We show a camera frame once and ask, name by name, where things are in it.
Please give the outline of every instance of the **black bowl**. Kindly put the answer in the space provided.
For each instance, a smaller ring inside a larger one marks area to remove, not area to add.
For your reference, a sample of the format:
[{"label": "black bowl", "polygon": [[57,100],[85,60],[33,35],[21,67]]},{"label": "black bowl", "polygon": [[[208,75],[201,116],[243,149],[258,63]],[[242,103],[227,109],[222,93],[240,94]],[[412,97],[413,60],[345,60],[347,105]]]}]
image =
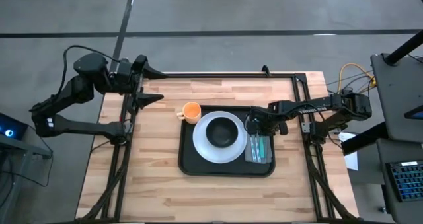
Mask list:
[{"label": "black bowl", "polygon": [[207,125],[206,137],[218,148],[228,147],[238,138],[237,125],[229,118],[215,118]]}]

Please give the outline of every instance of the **cup handle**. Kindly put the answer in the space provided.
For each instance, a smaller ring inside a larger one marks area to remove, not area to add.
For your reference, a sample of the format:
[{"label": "cup handle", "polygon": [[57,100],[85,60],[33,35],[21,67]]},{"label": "cup handle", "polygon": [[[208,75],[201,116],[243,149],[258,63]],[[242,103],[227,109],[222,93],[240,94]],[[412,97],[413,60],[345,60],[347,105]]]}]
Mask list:
[{"label": "cup handle", "polygon": [[182,112],[178,112],[176,115],[178,116],[178,119],[179,120],[185,119],[185,116],[184,116],[184,114]]}]

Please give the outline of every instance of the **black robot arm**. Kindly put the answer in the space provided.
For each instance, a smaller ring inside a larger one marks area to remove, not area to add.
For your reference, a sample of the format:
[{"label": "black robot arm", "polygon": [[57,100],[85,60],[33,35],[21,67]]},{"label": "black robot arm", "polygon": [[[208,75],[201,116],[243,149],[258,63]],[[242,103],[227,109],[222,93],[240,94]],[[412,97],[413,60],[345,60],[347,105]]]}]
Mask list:
[{"label": "black robot arm", "polygon": [[370,101],[366,95],[345,92],[301,102],[272,102],[267,108],[252,107],[245,127],[249,134],[274,135],[279,131],[281,135],[286,135],[288,129],[285,121],[301,114],[327,110],[335,111],[335,114],[325,121],[309,124],[309,132],[317,143],[324,143],[330,130],[343,130],[351,120],[361,121],[371,117]]},{"label": "black robot arm", "polygon": [[74,76],[60,93],[44,102],[35,104],[32,109],[32,121],[36,133],[41,137],[54,137],[63,133],[103,135],[113,145],[127,142],[128,131],[123,121],[108,124],[71,121],[57,113],[71,106],[82,104],[94,98],[94,88],[104,93],[130,94],[132,111],[143,108],[163,98],[160,94],[144,94],[139,83],[143,75],[149,79],[162,79],[166,75],[152,69],[145,56],[137,57],[133,64],[121,60],[114,72],[107,69],[106,59],[96,53],[83,56],[73,65],[79,75]]}]

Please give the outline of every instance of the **butcher block tabletop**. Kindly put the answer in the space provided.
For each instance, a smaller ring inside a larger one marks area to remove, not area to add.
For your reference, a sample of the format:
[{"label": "butcher block tabletop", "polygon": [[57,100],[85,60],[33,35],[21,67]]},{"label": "butcher block tabletop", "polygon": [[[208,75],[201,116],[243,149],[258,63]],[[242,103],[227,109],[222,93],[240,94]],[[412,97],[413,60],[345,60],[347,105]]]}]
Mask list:
[{"label": "butcher block tabletop", "polygon": [[[328,96],[323,73],[305,73],[311,98]],[[181,121],[176,113],[184,104],[267,107],[269,102],[295,100],[291,79],[146,79],[143,87],[145,93],[163,94],[164,99],[137,115],[120,221],[315,221],[298,119],[287,122],[288,135],[274,137],[276,168],[267,178],[188,176],[178,167]],[[304,99],[301,85],[299,90]],[[106,94],[99,122],[118,121],[122,99],[118,94]],[[97,136],[93,147],[105,141]],[[77,217],[84,216],[104,192],[112,153],[109,144],[91,153]],[[323,157],[331,189],[348,211],[358,216],[341,149],[327,142]],[[109,215],[113,215],[116,193],[117,188]],[[320,188],[319,198],[327,217]]]}]

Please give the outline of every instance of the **keyboard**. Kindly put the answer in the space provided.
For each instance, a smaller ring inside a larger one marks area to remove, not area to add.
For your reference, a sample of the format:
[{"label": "keyboard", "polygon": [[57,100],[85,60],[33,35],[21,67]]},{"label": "keyboard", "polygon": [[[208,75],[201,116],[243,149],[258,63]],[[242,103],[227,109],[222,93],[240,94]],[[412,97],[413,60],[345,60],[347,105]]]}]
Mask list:
[{"label": "keyboard", "polygon": [[423,200],[423,161],[387,163],[386,165],[398,201]]}]

